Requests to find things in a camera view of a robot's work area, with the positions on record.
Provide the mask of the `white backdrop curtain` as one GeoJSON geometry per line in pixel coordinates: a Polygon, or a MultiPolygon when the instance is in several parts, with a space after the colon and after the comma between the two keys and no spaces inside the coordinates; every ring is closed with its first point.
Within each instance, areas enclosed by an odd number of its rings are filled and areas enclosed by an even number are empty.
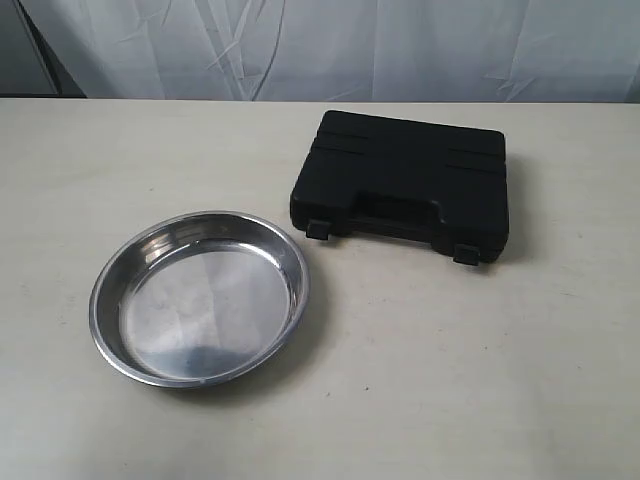
{"type": "Polygon", "coordinates": [[[90,98],[639,99],[635,1],[28,1],[90,98]]]}

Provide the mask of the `black plastic tool case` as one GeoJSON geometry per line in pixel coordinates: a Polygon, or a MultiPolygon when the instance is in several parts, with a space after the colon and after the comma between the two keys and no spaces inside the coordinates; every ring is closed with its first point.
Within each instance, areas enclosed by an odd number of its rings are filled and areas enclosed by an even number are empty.
{"type": "Polygon", "coordinates": [[[328,110],[289,212],[311,239],[379,235],[464,265],[493,263],[509,238],[505,136],[328,110]]]}

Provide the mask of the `round stainless steel tray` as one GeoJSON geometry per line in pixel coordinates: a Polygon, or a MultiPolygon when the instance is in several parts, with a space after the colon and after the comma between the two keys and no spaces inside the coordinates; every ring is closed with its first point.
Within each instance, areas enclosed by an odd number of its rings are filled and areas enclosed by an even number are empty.
{"type": "Polygon", "coordinates": [[[103,358],[160,388],[234,380],[289,340],[310,296],[293,239],[233,211],[180,215],[136,234],[100,271],[88,324],[103,358]]]}

